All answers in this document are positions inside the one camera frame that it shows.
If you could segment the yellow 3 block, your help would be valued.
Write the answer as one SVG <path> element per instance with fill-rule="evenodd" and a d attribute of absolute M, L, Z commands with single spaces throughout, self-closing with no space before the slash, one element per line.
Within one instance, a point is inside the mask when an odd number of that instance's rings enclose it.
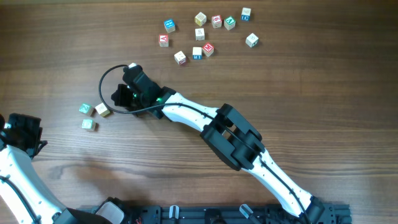
<path fill-rule="evenodd" d="M 111 114 L 111 111 L 105 106 L 104 103 L 96 105 L 95 110 L 100 116 L 104 118 Z"/>

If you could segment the green Z block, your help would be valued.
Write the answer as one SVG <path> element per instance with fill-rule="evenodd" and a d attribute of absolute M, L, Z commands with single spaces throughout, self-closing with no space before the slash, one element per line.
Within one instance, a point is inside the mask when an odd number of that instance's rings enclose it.
<path fill-rule="evenodd" d="M 79 112 L 81 112 L 82 114 L 84 114 L 86 116 L 92 116 L 92 114 L 94 112 L 94 108 L 87 103 L 82 103 L 79 108 Z"/>

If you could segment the green E block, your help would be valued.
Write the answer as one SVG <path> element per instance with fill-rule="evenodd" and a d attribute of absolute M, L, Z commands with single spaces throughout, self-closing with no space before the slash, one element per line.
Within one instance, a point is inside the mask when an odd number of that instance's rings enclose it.
<path fill-rule="evenodd" d="M 95 131 L 96 129 L 96 122 L 92 119 L 84 119 L 81 124 L 81 128 L 86 131 Z"/>

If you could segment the plain block red side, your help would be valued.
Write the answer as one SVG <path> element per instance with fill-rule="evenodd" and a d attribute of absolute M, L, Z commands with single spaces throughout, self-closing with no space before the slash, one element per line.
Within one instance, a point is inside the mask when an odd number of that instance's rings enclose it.
<path fill-rule="evenodd" d="M 174 54 L 174 59 L 179 65 L 183 65 L 187 62 L 187 57 L 182 51 L 179 51 L 176 54 Z"/>

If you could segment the red A block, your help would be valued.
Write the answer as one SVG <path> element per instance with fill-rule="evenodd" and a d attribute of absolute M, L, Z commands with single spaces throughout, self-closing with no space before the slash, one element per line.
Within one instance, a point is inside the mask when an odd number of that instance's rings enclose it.
<path fill-rule="evenodd" d="M 159 45 L 161 47 L 168 47 L 169 46 L 169 36 L 167 34 L 160 34 L 159 35 Z"/>

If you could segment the plain block green side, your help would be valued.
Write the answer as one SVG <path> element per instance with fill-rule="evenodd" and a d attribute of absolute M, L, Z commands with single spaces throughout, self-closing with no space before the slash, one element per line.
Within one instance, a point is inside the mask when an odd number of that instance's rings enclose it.
<path fill-rule="evenodd" d="M 256 34 L 252 33 L 246 37 L 246 44 L 253 48 L 259 41 L 259 38 Z"/>

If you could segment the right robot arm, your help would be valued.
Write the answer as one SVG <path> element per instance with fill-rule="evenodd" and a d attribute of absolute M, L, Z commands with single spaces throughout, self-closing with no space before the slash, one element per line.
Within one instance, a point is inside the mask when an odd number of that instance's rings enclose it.
<path fill-rule="evenodd" d="M 196 129 L 210 149 L 230 168 L 255 177 L 290 215 L 317 223 L 325 208 L 321 201 L 300 188 L 271 158 L 259 131 L 235 108 L 224 104 L 211 108 L 186 99 L 152 81 L 140 65 L 123 65 L 123 83 L 112 94 L 126 114 L 148 112 L 156 118 Z"/>

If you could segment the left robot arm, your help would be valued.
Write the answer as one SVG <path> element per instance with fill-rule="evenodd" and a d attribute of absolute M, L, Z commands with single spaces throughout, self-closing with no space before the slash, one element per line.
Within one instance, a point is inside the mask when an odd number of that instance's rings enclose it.
<path fill-rule="evenodd" d="M 19 223 L 134 223 L 133 213 L 116 198 L 93 211 L 66 207 L 36 173 L 32 159 L 48 142 L 41 119 L 12 113 L 1 117 L 1 197 Z"/>

